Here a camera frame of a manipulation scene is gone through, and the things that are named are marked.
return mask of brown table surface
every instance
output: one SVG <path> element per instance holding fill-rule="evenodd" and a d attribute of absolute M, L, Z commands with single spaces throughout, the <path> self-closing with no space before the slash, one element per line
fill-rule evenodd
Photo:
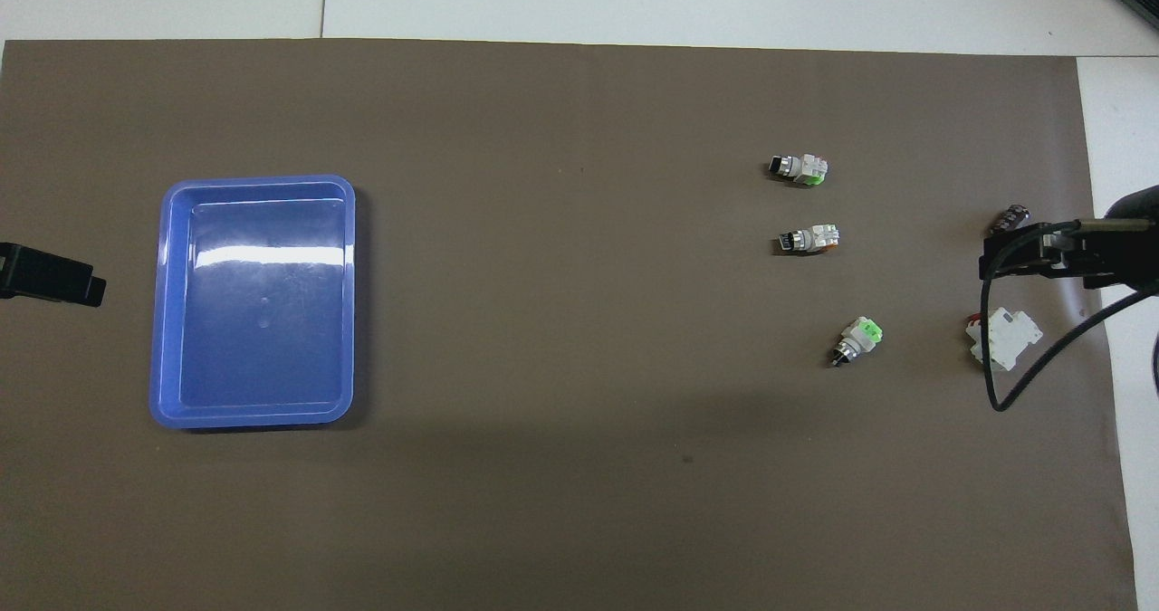
<path fill-rule="evenodd" d="M 803 152 L 823 186 L 763 174 Z M 166 189 L 320 173 L 358 191 L 355 407 L 162 429 Z M 1092 212 L 1073 59 L 9 42 L 0 184 L 0 240 L 109 281 L 0 301 L 0 608 L 1135 606 L 1105 335 L 998 415 L 963 333 L 999 210 Z M 1023 369 L 1098 305 L 993 303 Z"/>

